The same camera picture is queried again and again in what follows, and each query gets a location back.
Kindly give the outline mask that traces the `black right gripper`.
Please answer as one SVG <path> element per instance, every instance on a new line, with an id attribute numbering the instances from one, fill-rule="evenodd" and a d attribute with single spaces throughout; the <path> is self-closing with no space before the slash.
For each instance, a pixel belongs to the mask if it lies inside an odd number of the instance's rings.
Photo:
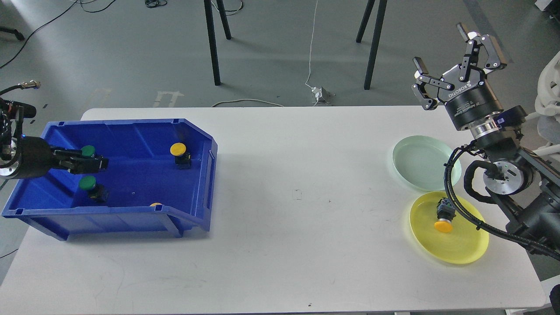
<path id="1" fill-rule="evenodd" d="M 442 102 L 454 128 L 464 131 L 476 120 L 504 111 L 487 75 L 504 69 L 508 63 L 494 36 L 469 31 L 464 23 L 457 23 L 456 27 L 466 42 L 460 64 L 443 73 L 442 78 L 435 78 L 429 75 L 422 58 L 415 56 L 416 82 L 411 89 L 424 110 L 434 110 Z M 430 96 L 427 86 L 440 91 L 440 96 Z"/>

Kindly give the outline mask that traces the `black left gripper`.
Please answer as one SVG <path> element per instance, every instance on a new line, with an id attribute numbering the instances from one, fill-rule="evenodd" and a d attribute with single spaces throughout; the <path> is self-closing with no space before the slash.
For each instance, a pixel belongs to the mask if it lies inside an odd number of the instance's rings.
<path id="1" fill-rule="evenodd" d="M 71 174 L 95 174 L 108 168 L 109 159 L 104 157 L 86 156 L 82 150 L 50 148 L 46 140 L 40 137 L 12 138 L 11 153 L 20 150 L 16 163 L 2 168 L 2 179 L 25 179 L 42 177 L 52 167 L 66 170 Z"/>

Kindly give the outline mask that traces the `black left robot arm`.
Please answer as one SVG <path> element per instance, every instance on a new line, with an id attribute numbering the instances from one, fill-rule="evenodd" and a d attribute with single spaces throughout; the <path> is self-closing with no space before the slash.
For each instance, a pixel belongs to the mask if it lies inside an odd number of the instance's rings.
<path id="1" fill-rule="evenodd" d="M 25 179 L 46 175 L 51 169 L 71 174 L 94 174 L 106 170 L 109 160 L 92 146 L 66 149 L 40 137 L 24 135 L 24 119 L 34 118 L 36 107 L 24 102 L 1 100 L 1 178 Z"/>

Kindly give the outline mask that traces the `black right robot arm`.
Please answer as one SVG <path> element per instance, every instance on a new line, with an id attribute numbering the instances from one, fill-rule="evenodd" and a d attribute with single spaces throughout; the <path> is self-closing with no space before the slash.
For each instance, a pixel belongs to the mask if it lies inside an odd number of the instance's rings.
<path id="1" fill-rule="evenodd" d="M 446 195 L 476 229 L 518 243 L 531 254 L 558 260 L 559 172 L 521 146 L 527 113 L 521 106 L 504 110 L 488 84 L 487 75 L 507 65 L 496 39 L 468 31 L 463 23 L 457 28 L 466 43 L 461 62 L 435 78 L 416 57 L 416 82 L 411 87 L 425 110 L 444 106 L 456 130 L 468 130 L 473 136 L 468 145 L 454 149 L 444 164 Z M 464 152 L 481 156 L 466 168 L 464 190 L 477 201 L 498 205 L 508 218 L 505 231 L 476 218 L 456 197 L 451 175 Z"/>

